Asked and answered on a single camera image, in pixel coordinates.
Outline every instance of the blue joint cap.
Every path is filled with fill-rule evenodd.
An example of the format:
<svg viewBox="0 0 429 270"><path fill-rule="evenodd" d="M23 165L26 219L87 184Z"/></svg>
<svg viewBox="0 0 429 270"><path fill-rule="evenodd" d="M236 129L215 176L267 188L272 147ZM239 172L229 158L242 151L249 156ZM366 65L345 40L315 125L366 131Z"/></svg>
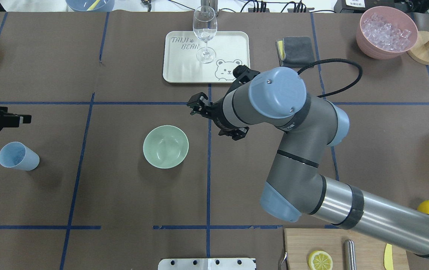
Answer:
<svg viewBox="0 0 429 270"><path fill-rule="evenodd" d="M305 104L306 86L298 73L277 67L254 77L248 89L254 109L272 119L293 116Z"/></svg>
<svg viewBox="0 0 429 270"><path fill-rule="evenodd" d="M270 215L287 222L297 222L302 215L298 209L288 202L268 182L264 184L263 194L259 203Z"/></svg>
<svg viewBox="0 0 429 270"><path fill-rule="evenodd" d="M331 101L328 102L333 106L334 111L336 112L336 118L338 118L338 129L336 130L336 135L334 135L333 140L328 144L328 147L331 147L341 143L343 138L348 135L348 130L350 129L350 118L345 111L338 108Z"/></svg>

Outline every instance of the blue bowl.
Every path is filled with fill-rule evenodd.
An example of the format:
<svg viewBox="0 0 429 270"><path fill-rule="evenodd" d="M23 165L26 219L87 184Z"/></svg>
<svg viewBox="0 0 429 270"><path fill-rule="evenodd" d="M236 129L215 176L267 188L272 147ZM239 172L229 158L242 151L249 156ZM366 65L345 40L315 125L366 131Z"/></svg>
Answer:
<svg viewBox="0 0 429 270"><path fill-rule="evenodd" d="M74 11L86 12L88 7L94 3L94 0L66 0L66 3ZM114 5L115 0L101 0L96 8L89 12L111 12L113 11Z"/></svg>

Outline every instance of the brown table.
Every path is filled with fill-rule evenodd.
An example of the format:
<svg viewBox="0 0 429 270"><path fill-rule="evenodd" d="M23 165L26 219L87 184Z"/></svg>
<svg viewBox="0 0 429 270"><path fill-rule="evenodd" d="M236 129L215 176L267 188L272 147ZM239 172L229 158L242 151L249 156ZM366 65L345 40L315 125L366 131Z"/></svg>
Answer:
<svg viewBox="0 0 429 270"><path fill-rule="evenodd" d="M221 12L220 31L249 36L251 67L278 66L275 40L310 36L320 59L348 58L362 80L330 98L351 119L320 173L416 208L429 200L429 68L407 54L373 60L355 43L356 14ZM429 31L429 15L415 14ZM162 78L168 32L192 29L192 12L0 13L0 104L33 122L0 133L40 155L34 171L0 166L0 269L156 269L161 258L251 257L276 269L284 228L324 228L303 215L282 222L259 198L282 132L267 124L238 142L189 116L198 92L218 100L228 84ZM313 95L356 71L323 65L302 74ZM185 161L156 169L146 134L175 125ZM429 262L408 253L412 270Z"/></svg>

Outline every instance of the wine glass base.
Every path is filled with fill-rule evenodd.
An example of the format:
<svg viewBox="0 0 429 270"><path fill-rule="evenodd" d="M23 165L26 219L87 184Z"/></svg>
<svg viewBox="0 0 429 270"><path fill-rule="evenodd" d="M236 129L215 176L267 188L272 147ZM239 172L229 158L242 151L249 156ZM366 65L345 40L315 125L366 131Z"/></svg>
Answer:
<svg viewBox="0 0 429 270"><path fill-rule="evenodd" d="M203 64L211 63L216 58L216 52L213 48L201 48L196 52L196 58Z"/></svg>

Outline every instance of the light green bowl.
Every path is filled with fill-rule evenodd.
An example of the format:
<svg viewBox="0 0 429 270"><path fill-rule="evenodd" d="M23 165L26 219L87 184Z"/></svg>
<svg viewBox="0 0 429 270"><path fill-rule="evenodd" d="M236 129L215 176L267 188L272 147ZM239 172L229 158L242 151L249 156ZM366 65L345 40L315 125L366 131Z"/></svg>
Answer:
<svg viewBox="0 0 429 270"><path fill-rule="evenodd" d="M179 165L188 154L188 149L188 137L183 130L172 125L162 125L151 130L143 143L144 158L160 169Z"/></svg>

